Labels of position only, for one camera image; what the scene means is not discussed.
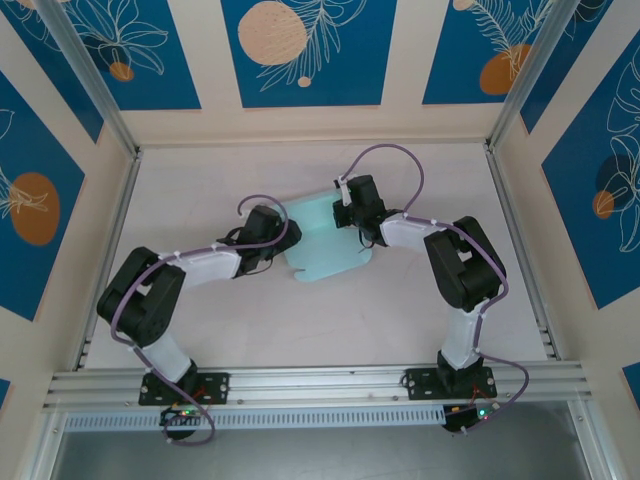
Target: aluminum rail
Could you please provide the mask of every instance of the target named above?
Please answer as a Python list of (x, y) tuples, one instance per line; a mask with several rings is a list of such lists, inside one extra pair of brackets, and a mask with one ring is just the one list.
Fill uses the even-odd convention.
[[(522, 373), (501, 364), (493, 369), (498, 401), (506, 401), (522, 386)], [(523, 362), (531, 382), (524, 402), (587, 400), (591, 391), (580, 362)], [(468, 400), (410, 401), (400, 379), (407, 368), (435, 365), (202, 369), (201, 372), (228, 372), (228, 403), (223, 408), (308, 408), (341, 406), (389, 406), (399, 404), (447, 405)], [(86, 370), (56, 373), (45, 400), (45, 412), (116, 411), (159, 409), (140, 407), (139, 389), (144, 370)]]

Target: wall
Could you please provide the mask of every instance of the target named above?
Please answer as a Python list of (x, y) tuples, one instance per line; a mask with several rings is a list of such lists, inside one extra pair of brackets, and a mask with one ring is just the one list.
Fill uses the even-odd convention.
[[(19, 18), (21, 5), (0, 0)], [(131, 130), (154, 145), (485, 138), (553, 2), (61, 5)], [(35, 20), (13, 20), (34, 52), (49, 41)]]
[[(37, 238), (30, 237), (29, 231), (16, 227), (12, 214), (8, 214), (6, 218), (0, 216), (0, 227), (3, 228), (0, 230), (0, 244), (3, 246), (5, 262), (2, 264), (4, 271), (0, 277), (3, 292), (15, 288), (17, 279), (22, 278), (21, 274), (44, 273), (46, 283), (41, 301), (38, 296), (37, 303), (33, 305), (33, 315), (20, 307), (0, 307), (0, 378), (11, 382), (9, 395), (0, 411), (0, 478), (10, 479), (14, 478), (18, 470), (21, 455), (33, 430), (33, 422), (42, 407), (51, 374), (68, 368), (70, 359), (76, 353), (73, 347), (82, 334), (83, 315), (92, 294), (92, 280), (102, 260), (114, 204), (119, 196), (128, 159), (107, 128), (102, 130), (96, 139), (97, 143), (94, 142), (2, 15), (0, 44), (3, 46), (0, 50), (0, 71), (13, 86), (3, 84), (2, 104), (6, 103), (9, 93), (15, 88), (39, 117), (38, 120), (32, 115), (31, 128), (20, 131), (19, 117), (24, 112), (14, 114), (11, 130), (0, 140), (3, 142), (0, 166), (11, 177), (9, 171), (12, 168), (40, 162), (43, 169), (50, 169), (53, 179), (56, 172), (63, 169), (63, 165), (54, 163), (58, 161), (58, 156), (54, 155), (56, 150), (70, 159), (70, 164), (64, 168), (68, 167), (69, 172), (73, 172), (65, 173), (56, 180), (61, 205), (60, 218), (64, 216), (64, 208), (68, 207), (72, 211), (66, 230), (62, 228), (61, 221), (58, 232), (55, 233), (56, 238), (60, 237), (61, 241), (59, 249), (54, 251), (51, 258), (51, 270), (47, 268), (41, 272), (45, 267), (29, 260), (39, 258), (38, 255), (46, 247), (36, 245), (39, 241)], [(51, 132), (51, 138), (43, 136), (42, 132), (46, 133), (46, 129)], [(20, 135), (16, 138), (23, 140), (23, 151), (6, 147), (4, 142), (10, 141), (14, 134)], [(43, 158), (33, 158), (31, 152), (45, 140), (47, 145), (51, 144), (55, 149), (43, 152)], [(79, 187), (77, 200), (74, 201), (74, 197), (71, 197), (71, 205), (65, 207), (65, 202), (69, 203), (66, 201), (66, 192), (74, 185)], [(31, 210), (38, 211), (33, 208), (30, 210), (24, 204), (21, 208), (20, 215), (26, 215)], [(15, 231), (11, 228), (12, 222), (16, 227)], [(28, 252), (31, 253), (25, 257), (23, 268), (16, 270), (16, 273), (7, 271), (5, 265), (10, 265), (18, 249), (23, 248), (17, 234), (24, 240), (23, 244), (30, 243), (31, 250)], [(29, 288), (14, 293), (17, 297), (29, 294)]]
[[(615, 142), (609, 144), (612, 137), (621, 132), (637, 136), (635, 127), (617, 128), (607, 116), (616, 85), (626, 88), (632, 77), (618, 84), (620, 65), (613, 68), (614, 76), (606, 76), (630, 42), (637, 44), (639, 15), (635, 0), (614, 0), (531, 133), (518, 119), (498, 149), (567, 358), (582, 360), (631, 478), (639, 478), (640, 472), (640, 412), (622, 367), (640, 360), (640, 290), (634, 287), (640, 252), (631, 251), (628, 242), (635, 230), (620, 232), (629, 199), (622, 205), (618, 200), (603, 202), (602, 192), (609, 186), (601, 185), (598, 172), (606, 164), (602, 151), (611, 155), (613, 148), (618, 160), (622, 158)], [(623, 58), (629, 61), (629, 50)], [(637, 70), (627, 73), (637, 79)], [(619, 96), (625, 88), (618, 88)], [(608, 103), (599, 105), (604, 94)], [(625, 102), (635, 108), (633, 97)], [(601, 128), (598, 133), (590, 130), (596, 126)], [(637, 152), (631, 157), (627, 161), (635, 165)], [(628, 166), (619, 162), (614, 173), (624, 173)], [(619, 192), (613, 193), (619, 198)]]

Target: light blue cloth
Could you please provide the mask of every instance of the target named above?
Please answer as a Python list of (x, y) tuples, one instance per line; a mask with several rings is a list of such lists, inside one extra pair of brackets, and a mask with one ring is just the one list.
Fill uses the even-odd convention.
[(341, 200), (332, 190), (285, 203), (289, 217), (302, 231), (302, 239), (284, 252), (289, 265), (298, 271), (296, 280), (315, 282), (365, 265), (371, 250), (363, 250), (356, 228), (336, 228), (333, 202)]

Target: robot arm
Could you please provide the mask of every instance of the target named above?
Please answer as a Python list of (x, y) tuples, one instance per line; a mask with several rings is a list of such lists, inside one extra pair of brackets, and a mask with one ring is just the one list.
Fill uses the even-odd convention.
[[(483, 256), (458, 233), (436, 221), (387, 210), (370, 175), (338, 179), (342, 201), (333, 205), (338, 228), (357, 227), (371, 246), (404, 247), (427, 253), (440, 294), (449, 305), (449, 325), (438, 354), (438, 377), (443, 389), (455, 396), (469, 388), (482, 368), (476, 347), (479, 310), (498, 295), (501, 280)], [(475, 218), (453, 223), (475, 240), (506, 276), (505, 268)]]
[[(98, 314), (111, 323), (125, 293), (136, 280), (159, 260), (175, 256), (157, 268), (134, 292), (124, 306), (117, 330), (131, 339), (159, 373), (190, 393), (195, 386), (197, 367), (168, 331), (180, 293), (206, 282), (239, 278), (255, 270), (259, 262), (273, 260), (297, 244), (302, 236), (296, 222), (289, 220), (280, 241), (268, 247), (259, 246), (276, 239), (283, 228), (278, 212), (258, 205), (244, 227), (233, 229), (201, 253), (181, 256), (179, 252), (156, 254), (145, 247), (136, 248), (100, 297)], [(229, 248), (235, 246), (256, 248)]]

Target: floral line drawing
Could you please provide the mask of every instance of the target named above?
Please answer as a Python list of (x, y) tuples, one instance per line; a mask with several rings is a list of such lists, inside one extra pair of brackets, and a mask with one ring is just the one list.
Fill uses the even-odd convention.
[(44, 43), (56, 52), (60, 51), (58, 44), (51, 37), (49, 29), (45, 26), (42, 18), (38, 15), (35, 7), (30, 1), (25, 0), (3, 0), (11, 13), (22, 23), (25, 30), (36, 40)]
[(604, 11), (602, 8), (607, 3), (607, 0), (582, 0), (576, 7), (576, 11), (573, 13), (569, 24), (564, 29), (565, 35), (573, 40), (576, 34), (576, 28), (579, 23), (592, 23), (600, 18), (600, 15)]
[[(2, 121), (0, 140), (9, 132), (14, 114), (15, 112), (11, 110), (0, 109), (0, 120)], [(11, 184), (2, 171), (2, 167), (0, 167), (0, 213), (2, 214), (2, 218), (9, 215), (13, 209), (19, 213), (22, 207), (48, 212), (49, 209), (47, 206), (43, 205), (43, 202), (47, 199), (47, 195), (48, 194), (45, 193), (43, 195), (33, 196), (17, 188)]]
[[(347, 6), (358, 2), (351, 13)], [(284, 0), (254, 5), (240, 20), (238, 36), (249, 58), (262, 66), (261, 92), (296, 82), (309, 87), (333, 51), (341, 50), (338, 29), (364, 10), (367, 0)]]
[(621, 253), (640, 246), (640, 142), (635, 135), (640, 126), (640, 47), (623, 70), (609, 113), (607, 131), (613, 155), (600, 167), (598, 192), (593, 202), (595, 214), (607, 219), (620, 215)]
[(482, 36), (490, 40), (499, 58), (509, 61), (509, 80), (512, 83), (529, 52), (528, 42), (549, 16), (554, 2), (541, 0), (534, 8), (532, 0), (529, 0), (521, 16), (516, 16), (509, 0), (506, 3), (505, 0), (453, 0), (453, 7), (475, 16)]
[[(34, 38), (60, 51), (30, 2), (3, 1)], [(164, 73), (154, 49), (167, 42), (168, 32), (138, 20), (138, 0), (66, 0), (61, 6), (99, 70), (121, 82), (133, 80), (134, 66)]]

